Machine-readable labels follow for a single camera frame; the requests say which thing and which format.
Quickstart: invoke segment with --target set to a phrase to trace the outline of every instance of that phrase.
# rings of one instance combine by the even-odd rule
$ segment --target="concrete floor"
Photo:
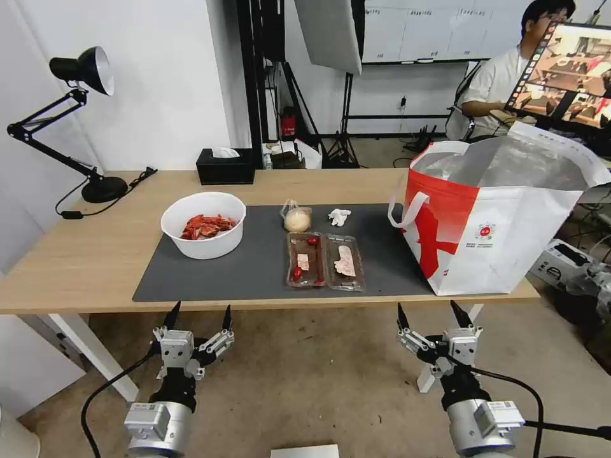
[[[392,167],[404,155],[398,140],[353,141],[368,167]],[[423,334],[441,332],[449,307],[406,308]],[[436,386],[416,388],[421,363],[395,341],[396,308],[235,312],[236,342],[198,384],[188,457],[265,458],[273,448],[337,443],[342,458],[455,456]],[[92,329],[127,366],[147,349],[162,314],[93,315]],[[184,313],[178,328],[210,336],[222,314]],[[609,424],[611,379],[587,353],[572,326],[545,302],[490,305],[477,362],[520,378],[539,391],[545,419],[581,426]],[[139,400],[156,391],[159,358],[136,370]],[[95,370],[21,421],[41,438],[42,458],[91,456],[79,416],[87,396],[103,383]],[[482,379],[497,400],[513,399],[527,419],[532,397],[520,387]],[[123,457],[127,404],[109,389],[91,406],[89,424],[104,458]],[[529,457],[534,431],[517,433],[512,455]],[[542,457],[611,456],[611,443],[548,432]]]

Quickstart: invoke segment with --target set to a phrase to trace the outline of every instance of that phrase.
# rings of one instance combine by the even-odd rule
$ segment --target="gray desk mat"
[[[215,260],[184,256],[162,236],[133,300],[135,302],[325,298],[342,296],[426,295],[432,291],[409,246],[386,217],[387,205],[340,205],[352,210],[342,228],[327,218],[337,205],[314,205],[310,231],[356,237],[365,273],[365,292],[291,288],[287,232],[278,206],[246,210],[242,242]]]

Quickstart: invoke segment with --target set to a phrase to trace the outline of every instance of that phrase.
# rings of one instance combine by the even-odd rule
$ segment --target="desk lamp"
[[[88,90],[80,86],[81,81],[101,94],[114,94],[115,81],[106,53],[100,46],[95,46],[85,50],[77,59],[54,57],[49,61],[49,68],[54,76],[64,80],[68,87],[73,89],[62,98],[27,118],[9,125],[7,128],[8,134],[85,175],[88,183],[81,191],[85,201],[98,204],[124,196],[127,193],[127,183],[123,179],[102,176],[91,164],[63,155],[34,138],[34,134],[39,130],[87,104]],[[42,114],[69,99],[74,100],[76,105],[72,105],[54,116],[40,118]]]

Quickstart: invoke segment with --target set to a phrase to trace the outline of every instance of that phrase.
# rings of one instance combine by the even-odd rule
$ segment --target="white bowl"
[[[196,215],[232,218],[235,227],[219,232],[211,239],[183,240],[186,222]],[[173,203],[161,217],[161,230],[170,237],[178,249],[189,258],[214,259],[234,250],[242,241],[246,206],[236,196],[220,192],[192,194]]]

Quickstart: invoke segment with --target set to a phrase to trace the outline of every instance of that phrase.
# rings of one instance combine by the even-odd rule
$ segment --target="red fire extinguisher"
[[[296,126],[295,111],[293,107],[285,107],[280,119],[280,130],[282,137],[295,137],[295,126]]]

